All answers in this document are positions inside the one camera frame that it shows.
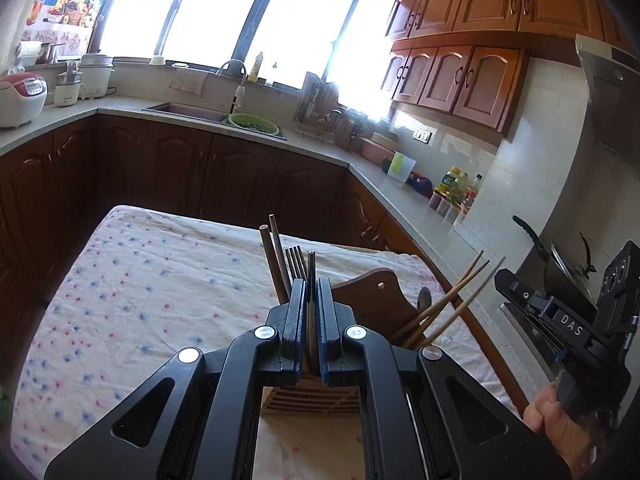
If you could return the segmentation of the person's right hand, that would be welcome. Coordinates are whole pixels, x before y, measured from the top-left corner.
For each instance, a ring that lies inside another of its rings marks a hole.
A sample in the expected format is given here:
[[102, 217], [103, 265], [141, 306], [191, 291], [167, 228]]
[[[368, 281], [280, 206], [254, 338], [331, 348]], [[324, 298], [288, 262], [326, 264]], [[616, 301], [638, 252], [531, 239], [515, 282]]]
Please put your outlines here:
[[555, 384], [546, 385], [527, 405], [523, 413], [525, 425], [544, 434], [570, 467], [573, 479], [580, 479], [588, 469], [590, 435], [568, 416], [558, 400]]

